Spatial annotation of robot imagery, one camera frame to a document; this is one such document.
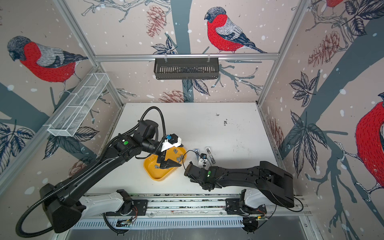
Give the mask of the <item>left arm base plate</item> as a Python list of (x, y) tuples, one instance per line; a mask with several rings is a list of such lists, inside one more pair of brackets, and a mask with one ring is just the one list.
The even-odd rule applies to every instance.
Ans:
[(145, 216), (148, 203), (148, 200), (132, 200), (128, 203), (124, 203), (116, 212), (112, 212), (111, 216)]

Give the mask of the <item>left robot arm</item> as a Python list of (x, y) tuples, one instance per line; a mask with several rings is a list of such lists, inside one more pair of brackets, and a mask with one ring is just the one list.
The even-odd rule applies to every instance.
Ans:
[[(181, 146), (181, 138), (176, 134), (166, 133), (165, 119), (158, 107), (148, 108), (143, 115), (146, 116), (151, 110), (156, 110), (160, 114), (163, 130), (161, 139), (159, 125), (141, 117), (132, 129), (112, 138), (94, 164), (55, 186), (46, 184), (41, 188), (41, 199), (22, 214), (16, 224), (16, 234), (21, 238), (33, 238), (50, 231), (63, 233), (69, 230), (91, 209), (90, 205), (86, 205), (85, 201), (81, 200), (84, 194), (114, 169), (132, 158), (138, 158), (142, 152), (148, 153), (149, 156), (156, 155), (160, 169), (180, 167), (181, 164), (177, 161), (167, 159), (166, 154), (169, 149)], [(51, 226), (39, 232), (27, 233), (22, 229), (23, 223), (38, 206), (43, 207)]]

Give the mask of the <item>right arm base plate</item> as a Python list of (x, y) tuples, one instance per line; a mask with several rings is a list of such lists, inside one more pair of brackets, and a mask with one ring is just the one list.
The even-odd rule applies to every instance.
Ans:
[(240, 199), (225, 199), (226, 208), (225, 211), (228, 215), (238, 215), (242, 217), (248, 217), (250, 215), (266, 215), (266, 205), (260, 205), (257, 208), (251, 208), (245, 205), (244, 201)]

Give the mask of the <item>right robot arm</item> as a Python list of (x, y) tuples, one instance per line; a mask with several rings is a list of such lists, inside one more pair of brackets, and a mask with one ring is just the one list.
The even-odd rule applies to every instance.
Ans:
[(304, 210), (302, 201), (299, 201), (301, 209), (294, 210), (297, 198), (294, 196), (293, 175), (270, 162), (261, 161), (259, 166), (246, 169), (212, 166), (207, 170), (189, 163), (184, 169), (184, 176), (188, 177), (190, 182), (199, 184), (203, 190), (212, 191), (225, 187), (251, 188), (258, 190), (276, 207), (280, 206), (294, 213)]

